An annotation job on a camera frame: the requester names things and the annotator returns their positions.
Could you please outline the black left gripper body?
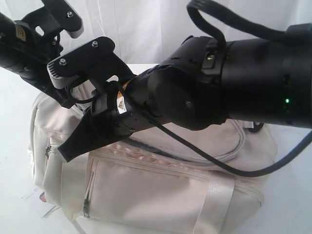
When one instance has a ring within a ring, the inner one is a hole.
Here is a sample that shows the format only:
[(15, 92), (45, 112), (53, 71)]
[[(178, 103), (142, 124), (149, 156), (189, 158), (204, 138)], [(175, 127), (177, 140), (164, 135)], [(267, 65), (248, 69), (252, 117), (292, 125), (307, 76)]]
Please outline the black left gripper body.
[(74, 101), (65, 88), (53, 86), (47, 63), (60, 56), (60, 34), (49, 39), (30, 29), (24, 22), (0, 16), (0, 66), (19, 75), (22, 80), (45, 93), (64, 108), (71, 108)]

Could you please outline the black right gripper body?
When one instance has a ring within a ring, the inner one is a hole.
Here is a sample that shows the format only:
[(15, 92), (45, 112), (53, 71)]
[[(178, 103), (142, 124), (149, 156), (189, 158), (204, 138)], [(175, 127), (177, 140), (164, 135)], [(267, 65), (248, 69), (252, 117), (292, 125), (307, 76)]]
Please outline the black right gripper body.
[(107, 146), (161, 123), (147, 80), (112, 81), (83, 118), (89, 146)]

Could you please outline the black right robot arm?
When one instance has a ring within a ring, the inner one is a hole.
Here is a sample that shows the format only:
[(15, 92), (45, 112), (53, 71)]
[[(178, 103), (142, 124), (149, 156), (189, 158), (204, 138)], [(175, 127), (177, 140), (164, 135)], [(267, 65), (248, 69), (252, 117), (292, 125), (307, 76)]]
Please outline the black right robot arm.
[(161, 64), (140, 75), (114, 54), (106, 37), (66, 55), (66, 87), (89, 79), (97, 88), (91, 108), (59, 147), (66, 161), (152, 127), (114, 84), (158, 123), (202, 130), (227, 119), (312, 126), (312, 26), (286, 31), (287, 42), (229, 41), (221, 51), (209, 37), (192, 37)]

